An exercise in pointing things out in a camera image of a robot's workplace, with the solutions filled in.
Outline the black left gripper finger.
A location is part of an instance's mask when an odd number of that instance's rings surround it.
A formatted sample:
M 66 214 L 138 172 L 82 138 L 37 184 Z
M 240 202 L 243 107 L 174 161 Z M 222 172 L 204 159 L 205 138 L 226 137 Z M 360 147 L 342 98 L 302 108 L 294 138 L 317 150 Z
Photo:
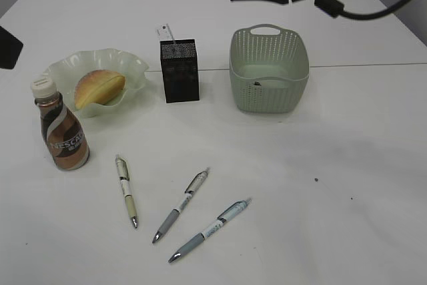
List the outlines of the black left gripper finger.
M 23 49 L 23 43 L 8 30 L 0 27 L 0 68 L 14 69 Z

